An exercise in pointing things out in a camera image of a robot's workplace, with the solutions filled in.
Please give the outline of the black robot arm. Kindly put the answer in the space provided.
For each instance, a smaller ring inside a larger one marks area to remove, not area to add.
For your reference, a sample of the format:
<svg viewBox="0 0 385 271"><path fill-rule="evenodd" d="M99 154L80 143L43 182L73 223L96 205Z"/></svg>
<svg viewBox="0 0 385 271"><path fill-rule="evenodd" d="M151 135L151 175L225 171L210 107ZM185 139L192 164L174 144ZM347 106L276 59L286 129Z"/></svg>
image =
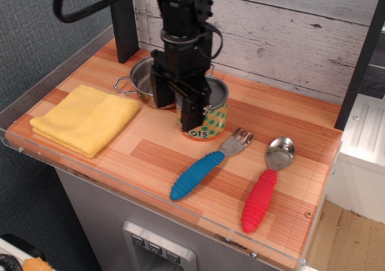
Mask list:
<svg viewBox="0 0 385 271"><path fill-rule="evenodd" d="M211 66L213 29L211 0L158 0L163 28L163 51L152 51L150 83L158 108L181 99L182 131L203 124L211 88L206 72Z"/></svg>

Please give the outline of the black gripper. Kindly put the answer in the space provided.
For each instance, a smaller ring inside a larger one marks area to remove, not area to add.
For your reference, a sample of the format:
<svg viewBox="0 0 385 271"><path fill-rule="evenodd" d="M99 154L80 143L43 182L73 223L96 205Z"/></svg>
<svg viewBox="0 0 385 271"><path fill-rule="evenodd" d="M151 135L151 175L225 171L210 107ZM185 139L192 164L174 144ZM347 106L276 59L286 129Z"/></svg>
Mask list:
<svg viewBox="0 0 385 271"><path fill-rule="evenodd" d="M182 131L203 125L211 89L205 78L212 60L212 31L193 31L174 36L161 32L163 51L152 51L150 84L157 108L174 108L182 97Z"/></svg>

